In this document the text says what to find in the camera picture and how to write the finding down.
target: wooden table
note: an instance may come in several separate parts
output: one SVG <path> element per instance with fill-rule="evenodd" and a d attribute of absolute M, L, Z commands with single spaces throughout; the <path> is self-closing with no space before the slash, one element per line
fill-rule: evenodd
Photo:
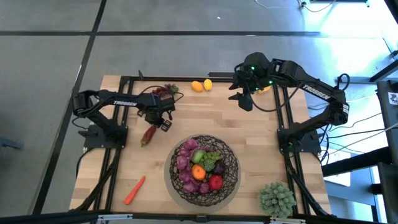
<path fill-rule="evenodd" d="M 117 91 L 120 76 L 106 75 L 101 89 Z M 216 215 L 263 215 L 257 201 L 257 193 L 265 184 L 282 181 L 287 186 L 284 160 L 279 153 L 276 129 L 276 112 L 264 113 L 254 108 L 246 112 L 238 107 L 237 101 L 228 97 L 236 91 L 229 91 L 230 83 L 214 83 L 211 91 L 194 92 L 190 82 L 174 82 L 185 97 L 175 105 L 173 125 L 168 132 L 158 130 L 150 144 L 141 147 L 140 140 L 149 124 L 131 108 L 127 119 L 129 133 L 126 147 L 122 150 L 115 184 L 112 212 L 146 212 L 186 214 L 169 195 L 164 181 L 165 160 L 181 139 L 194 134 L 210 134 L 229 144 L 236 153 L 241 166 L 239 190 L 226 207 Z M 165 82 L 135 81 L 133 94 L 138 94 L 150 85 L 164 85 Z M 283 101 L 282 90 L 279 90 Z M 275 108 L 274 94 L 269 90 L 253 95 L 254 101 L 263 108 Z M 304 92 L 299 90 L 290 101 L 294 121 L 303 122 L 308 117 Z M 104 107 L 101 112 L 111 118 L 113 106 Z M 288 127 L 285 110 L 285 127 Z M 70 208 L 79 206 L 98 182 L 104 149 L 95 149 L 82 160 Z M 310 153 L 301 153 L 305 183 L 322 208 L 330 212 L 328 196 L 319 161 Z M 146 181 L 130 205 L 123 204 L 126 195 L 143 176 Z M 299 213 L 303 213 L 299 188 L 296 186 Z M 100 208 L 104 208 L 108 186 L 103 191 Z"/>

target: concrete floor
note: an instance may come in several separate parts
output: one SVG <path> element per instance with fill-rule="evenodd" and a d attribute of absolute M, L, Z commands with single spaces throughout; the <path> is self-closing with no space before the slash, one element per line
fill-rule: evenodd
<path fill-rule="evenodd" d="M 91 30 L 100 2 L 0 1 L 0 30 Z M 396 45 L 395 37 L 386 34 L 394 33 L 396 27 L 381 25 L 392 26 L 383 1 L 371 1 L 369 8 L 364 3 L 338 3 L 319 13 L 300 11 L 293 0 L 260 2 L 281 8 L 265 9 L 250 0 L 108 1 L 99 30 L 320 31 L 329 36 L 97 37 L 80 89 L 98 89 L 103 75 L 137 75 L 138 69 L 147 76 L 202 77 L 208 72 L 230 72 L 255 51 L 268 58 L 295 60 L 309 74 L 331 85 L 341 73 L 370 77 L 393 61 L 389 52 Z M 383 37 L 393 43 L 390 49 Z M 2 217 L 29 211 L 87 41 L 88 37 L 0 37 L 0 136 L 24 143 L 22 151 L 0 150 Z M 370 95 L 375 89 L 374 85 L 351 85 L 347 99 Z M 309 106 L 319 103 L 307 96 Z M 379 110 L 377 98 L 352 103 L 349 123 Z M 333 135 L 382 125 L 379 117 Z M 383 136 L 369 141 L 386 144 Z M 353 138 L 334 142 L 348 144 Z M 68 210 L 82 145 L 77 129 L 69 126 L 44 213 Z M 366 142 L 351 148 L 371 150 Z M 358 218 L 352 215 L 355 213 L 339 212 L 350 207 L 347 203 L 331 203 L 339 217 Z"/>

